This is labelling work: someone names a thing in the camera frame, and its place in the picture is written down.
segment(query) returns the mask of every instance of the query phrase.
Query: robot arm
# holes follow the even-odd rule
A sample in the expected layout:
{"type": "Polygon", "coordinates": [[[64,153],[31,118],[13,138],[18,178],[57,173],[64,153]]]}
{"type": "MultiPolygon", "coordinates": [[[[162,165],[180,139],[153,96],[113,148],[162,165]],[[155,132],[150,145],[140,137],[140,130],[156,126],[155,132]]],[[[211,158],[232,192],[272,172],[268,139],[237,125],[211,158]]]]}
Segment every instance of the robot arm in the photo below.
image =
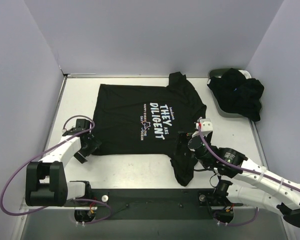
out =
{"type": "Polygon", "coordinates": [[[214,171],[219,176],[220,180],[214,191],[216,197],[226,198],[234,204],[267,209],[300,228],[299,183],[276,175],[234,149],[210,147],[206,140],[202,139],[203,136],[211,137],[213,126],[209,119],[199,119],[196,127],[201,132],[196,131],[192,134],[188,148],[204,168],[214,171]],[[222,180],[221,176],[248,183],[254,188],[222,180]]]}
{"type": "Polygon", "coordinates": [[[91,186],[87,181],[69,181],[65,166],[72,157],[84,163],[86,156],[97,150],[101,143],[91,134],[84,133],[67,140],[70,136],[90,128],[90,121],[77,119],[74,128],[63,133],[60,142],[66,143],[43,157],[30,162],[26,168],[25,201],[28,206],[64,206],[73,198],[87,197],[91,186]]]}

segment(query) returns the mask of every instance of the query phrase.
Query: table surface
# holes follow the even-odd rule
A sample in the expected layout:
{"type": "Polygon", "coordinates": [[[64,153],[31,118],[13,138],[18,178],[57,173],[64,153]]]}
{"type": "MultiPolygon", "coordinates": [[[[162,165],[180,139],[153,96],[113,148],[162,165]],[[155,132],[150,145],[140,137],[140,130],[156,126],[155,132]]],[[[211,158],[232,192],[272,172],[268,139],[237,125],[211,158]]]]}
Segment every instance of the table surface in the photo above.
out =
{"type": "MultiPolygon", "coordinates": [[[[258,147],[249,120],[224,118],[218,114],[207,78],[188,78],[202,102],[207,106],[206,118],[213,124],[211,143],[218,147],[233,148],[257,164],[262,165],[258,147]]],[[[56,118],[52,126],[48,146],[60,141],[64,122],[74,115],[93,117],[100,84],[167,86],[168,78],[68,78],[56,118]]],[[[75,125],[75,119],[67,128],[75,125]]],[[[107,155],[87,157],[88,162],[81,164],[74,157],[65,167],[67,181],[89,181],[94,189],[182,189],[211,188],[209,183],[212,172],[195,172],[188,186],[181,186],[175,179],[170,158],[162,154],[147,155],[107,155]]]]}

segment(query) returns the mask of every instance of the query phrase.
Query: black t-shirt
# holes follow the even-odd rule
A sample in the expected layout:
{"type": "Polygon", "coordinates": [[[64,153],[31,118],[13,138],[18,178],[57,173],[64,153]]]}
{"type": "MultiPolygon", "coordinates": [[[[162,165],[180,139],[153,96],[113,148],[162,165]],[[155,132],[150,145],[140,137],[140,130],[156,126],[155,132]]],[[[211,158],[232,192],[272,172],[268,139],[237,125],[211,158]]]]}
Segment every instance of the black t-shirt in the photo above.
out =
{"type": "Polygon", "coordinates": [[[205,118],[206,108],[180,72],[169,75],[167,87],[101,84],[92,133],[102,144],[93,154],[165,154],[173,159],[178,131],[194,132],[194,122],[205,118]]]}

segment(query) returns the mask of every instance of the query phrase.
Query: gray wall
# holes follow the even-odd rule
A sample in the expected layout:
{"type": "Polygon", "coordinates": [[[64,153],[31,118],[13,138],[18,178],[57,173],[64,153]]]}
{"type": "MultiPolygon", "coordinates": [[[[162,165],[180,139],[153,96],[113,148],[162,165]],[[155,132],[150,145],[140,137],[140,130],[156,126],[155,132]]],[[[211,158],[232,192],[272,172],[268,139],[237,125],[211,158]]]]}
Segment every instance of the gray wall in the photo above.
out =
{"type": "MultiPolygon", "coordinates": [[[[45,145],[63,75],[25,3],[0,0],[0,192],[10,175],[45,145]]],[[[4,198],[18,212],[25,172],[4,198]]],[[[16,218],[0,210],[0,240],[16,218]]]]}
{"type": "Polygon", "coordinates": [[[25,0],[64,73],[245,68],[283,0],[25,0]]]}
{"type": "Polygon", "coordinates": [[[265,86],[257,129],[269,168],[300,182],[300,0],[283,2],[247,69],[265,86]]]}

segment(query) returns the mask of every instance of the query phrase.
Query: purple cable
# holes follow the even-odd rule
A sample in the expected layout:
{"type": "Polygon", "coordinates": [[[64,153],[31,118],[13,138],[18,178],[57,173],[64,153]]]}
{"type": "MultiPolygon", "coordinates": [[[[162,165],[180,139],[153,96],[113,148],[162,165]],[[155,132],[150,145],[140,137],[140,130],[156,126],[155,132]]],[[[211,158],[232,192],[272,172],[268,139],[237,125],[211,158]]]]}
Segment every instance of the purple cable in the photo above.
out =
{"type": "MultiPolygon", "coordinates": [[[[240,170],[240,171],[245,171],[245,172],[252,173],[252,174],[261,175],[260,172],[257,172],[257,171],[254,171],[254,170],[250,170],[250,169],[247,169],[247,168],[243,168],[243,167],[240,167],[240,166],[236,166],[236,165],[233,165],[233,164],[231,164],[231,163],[229,163],[229,162],[223,160],[221,157],[219,157],[219,156],[211,149],[211,147],[210,147],[209,144],[207,143],[207,141],[206,141],[206,139],[205,139],[204,135],[202,134],[201,129],[200,129],[199,127],[198,127],[198,131],[199,131],[199,136],[200,136],[202,142],[204,143],[206,149],[208,149],[208,151],[209,151],[209,152],[210,152],[210,153],[211,153],[218,161],[220,161],[220,162],[223,163],[224,165],[227,165],[227,166],[229,166],[229,167],[231,167],[231,168],[233,168],[233,169],[237,169],[237,170],[240,170]]],[[[269,175],[267,175],[267,174],[264,174],[263,177],[265,177],[265,178],[267,178],[267,179],[270,179],[270,180],[272,180],[272,181],[274,181],[274,182],[276,182],[276,183],[278,183],[278,184],[281,183],[280,180],[278,180],[278,179],[276,179],[276,178],[274,178],[274,177],[272,177],[272,176],[269,176],[269,175]]],[[[300,189],[297,188],[297,187],[295,187],[295,186],[292,186],[292,185],[290,185],[290,184],[288,184],[288,183],[285,183],[285,182],[283,182],[282,185],[283,185],[283,186],[286,186],[286,187],[288,187],[288,188],[291,188],[291,189],[293,189],[293,190],[296,190],[297,192],[300,193],[300,189]]]]}
{"type": "Polygon", "coordinates": [[[65,123],[64,123],[64,125],[63,125],[63,129],[64,129],[64,130],[66,129],[66,124],[67,124],[71,119],[74,119],[74,118],[86,118],[86,119],[88,119],[89,121],[92,122],[92,127],[90,127],[90,128],[87,129],[87,130],[83,130],[83,131],[81,131],[81,132],[78,132],[78,133],[76,133],[76,134],[70,136],[67,140],[64,140],[64,141],[58,143],[57,145],[55,145],[55,146],[53,146],[53,147],[50,147],[49,149],[47,149],[47,150],[45,150],[45,151],[39,153],[38,155],[35,155],[34,157],[32,157],[31,159],[29,159],[28,161],[26,161],[24,164],[22,164],[22,165],[21,165],[21,166],[20,166],[20,167],[12,174],[12,175],[11,175],[11,177],[9,177],[8,181],[5,183],[5,185],[4,185],[3,189],[2,189],[2,192],[1,192],[1,194],[0,194],[0,208],[1,208],[2,212],[4,212],[4,213],[7,214],[7,215],[10,215],[10,216],[22,216],[22,215],[32,214],[32,213],[38,212],[38,211],[40,211],[40,210],[46,208],[46,206],[42,206],[42,207],[39,207],[39,208],[37,208],[37,209],[29,210],[29,211],[26,211],[26,212],[18,212],[18,213],[16,213],[16,212],[10,212],[10,211],[8,211],[7,209],[5,209],[5,207],[4,207],[4,195],[5,195],[5,193],[6,193],[6,190],[7,190],[8,186],[9,186],[9,184],[11,183],[11,181],[12,181],[12,180],[15,178],[15,176],[16,176],[16,175],[17,175],[17,174],[18,174],[18,173],[19,173],[26,165],[28,165],[30,162],[32,162],[33,160],[35,160],[35,159],[37,159],[37,158],[42,157],[42,155],[49,153],[51,150],[60,147],[62,144],[66,143],[67,141],[69,141],[69,140],[71,140],[71,139],[73,139],[73,138],[75,138],[75,137],[77,137],[77,136],[79,136],[79,135],[81,135],[81,134],[84,134],[84,133],[87,133],[87,132],[91,131],[91,130],[94,129],[95,126],[96,126],[95,122],[94,122],[90,117],[87,117],[87,116],[84,116],[84,115],[75,115],[75,116],[70,117],[67,121],[65,121],[65,123]]]}
{"type": "Polygon", "coordinates": [[[245,222],[240,222],[240,223],[224,223],[222,221],[219,221],[218,219],[216,219],[216,214],[217,212],[219,211],[216,211],[214,214],[213,214],[213,217],[215,220],[217,220],[219,223],[221,223],[222,225],[225,225],[225,226],[229,226],[229,227],[240,227],[240,226],[244,226],[244,225],[247,225],[247,224],[250,224],[252,223],[253,221],[255,221],[259,215],[259,208],[256,208],[255,209],[255,213],[254,213],[254,216],[253,218],[251,218],[249,221],[245,221],[245,222]]]}
{"type": "Polygon", "coordinates": [[[102,201],[97,201],[97,200],[93,200],[93,199],[86,199],[86,198],[76,198],[74,201],[91,202],[91,203],[101,204],[101,205],[107,207],[110,210],[110,214],[109,215],[101,217],[101,218],[93,220],[93,221],[90,221],[90,222],[85,222],[84,225],[87,225],[87,224],[96,224],[98,222],[106,220],[107,218],[111,217],[111,215],[112,215],[112,208],[108,204],[106,204],[106,203],[104,203],[102,201]]]}

